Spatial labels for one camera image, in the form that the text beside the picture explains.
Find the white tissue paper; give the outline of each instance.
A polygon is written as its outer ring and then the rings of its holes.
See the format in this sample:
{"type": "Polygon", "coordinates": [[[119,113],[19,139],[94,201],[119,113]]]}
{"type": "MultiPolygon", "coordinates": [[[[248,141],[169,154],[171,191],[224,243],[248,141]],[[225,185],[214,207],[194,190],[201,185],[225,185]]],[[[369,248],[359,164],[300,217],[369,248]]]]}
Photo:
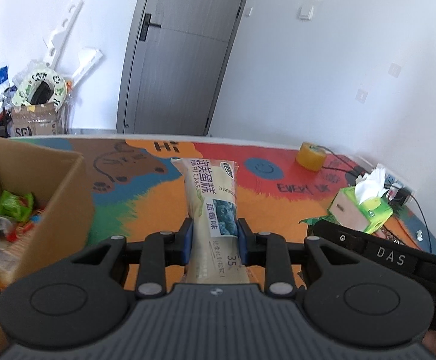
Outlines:
{"type": "Polygon", "coordinates": [[[365,200],[375,197],[382,197],[387,191],[385,188],[386,169],[382,166],[376,167],[371,174],[365,173],[364,176],[358,176],[355,186],[355,197],[358,204],[365,200]]]}

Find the door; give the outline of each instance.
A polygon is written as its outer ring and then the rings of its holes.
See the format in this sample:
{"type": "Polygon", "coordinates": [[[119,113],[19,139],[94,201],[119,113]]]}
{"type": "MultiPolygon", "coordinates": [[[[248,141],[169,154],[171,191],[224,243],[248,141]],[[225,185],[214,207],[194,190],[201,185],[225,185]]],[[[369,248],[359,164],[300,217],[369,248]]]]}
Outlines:
{"type": "Polygon", "coordinates": [[[146,1],[125,132],[203,135],[241,1],[146,1]]]}

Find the painted table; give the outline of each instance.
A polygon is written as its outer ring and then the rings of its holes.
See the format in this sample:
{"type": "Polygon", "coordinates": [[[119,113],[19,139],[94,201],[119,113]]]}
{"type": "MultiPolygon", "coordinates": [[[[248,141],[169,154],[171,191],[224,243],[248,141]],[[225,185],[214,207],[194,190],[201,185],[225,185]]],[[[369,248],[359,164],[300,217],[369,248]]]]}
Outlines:
{"type": "MultiPolygon", "coordinates": [[[[66,136],[26,138],[28,142],[55,149],[73,150],[84,155],[90,190],[95,203],[95,218],[88,244],[95,244],[113,234],[123,234],[128,241],[143,240],[161,230],[177,231],[187,216],[184,181],[171,164],[171,158],[209,158],[235,161],[237,173],[238,217],[246,218],[254,232],[272,231],[290,242],[303,242],[307,225],[300,220],[326,215],[327,207],[337,191],[354,183],[348,168],[333,156],[328,167],[311,172],[295,161],[297,149],[239,144],[238,142],[187,142],[180,138],[164,140],[148,136],[113,136],[81,138],[66,136]]],[[[416,232],[425,229],[408,209],[391,218],[378,235],[399,239],[404,244],[428,250],[428,235],[416,240],[416,232]]],[[[436,254],[436,240],[431,237],[436,254]]],[[[263,282],[264,269],[253,267],[252,274],[263,282]]],[[[168,288],[179,281],[181,267],[167,268],[168,288]]],[[[136,268],[130,270],[126,287],[133,286],[136,268]]]]}

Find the roll of tape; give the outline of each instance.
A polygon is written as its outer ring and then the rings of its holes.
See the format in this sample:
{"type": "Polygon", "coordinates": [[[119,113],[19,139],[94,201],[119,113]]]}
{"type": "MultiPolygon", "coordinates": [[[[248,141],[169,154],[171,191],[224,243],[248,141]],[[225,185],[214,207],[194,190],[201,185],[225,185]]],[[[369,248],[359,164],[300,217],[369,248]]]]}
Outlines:
{"type": "Polygon", "coordinates": [[[300,151],[296,155],[296,162],[314,172],[318,172],[321,169],[326,159],[326,151],[308,142],[301,144],[300,151]]]}
{"type": "Polygon", "coordinates": [[[50,68],[37,68],[27,75],[11,100],[13,105],[17,107],[31,105],[30,100],[43,81],[53,90],[53,94],[47,102],[53,103],[55,110],[59,110],[68,92],[66,81],[59,73],[50,68]]]}

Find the wall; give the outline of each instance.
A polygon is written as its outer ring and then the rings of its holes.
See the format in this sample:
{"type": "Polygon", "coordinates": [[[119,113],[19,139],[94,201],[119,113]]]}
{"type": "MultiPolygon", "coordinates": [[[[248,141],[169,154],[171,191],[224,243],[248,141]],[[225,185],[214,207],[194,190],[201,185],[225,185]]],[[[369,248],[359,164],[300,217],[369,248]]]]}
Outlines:
{"type": "MultiPolygon", "coordinates": [[[[116,128],[123,60],[137,0],[84,0],[57,66],[71,74],[83,47],[101,49],[104,59],[76,91],[73,128],[116,128]]],[[[70,0],[0,0],[0,67],[10,75],[30,59],[42,59],[43,38],[58,25],[70,0]]]]}
{"type": "Polygon", "coordinates": [[[436,236],[436,0],[247,0],[213,136],[310,140],[404,175],[436,236]],[[311,22],[297,19],[315,4],[311,22]],[[391,63],[402,66],[398,78],[391,63]],[[368,92],[356,101],[358,89],[368,92]]]}

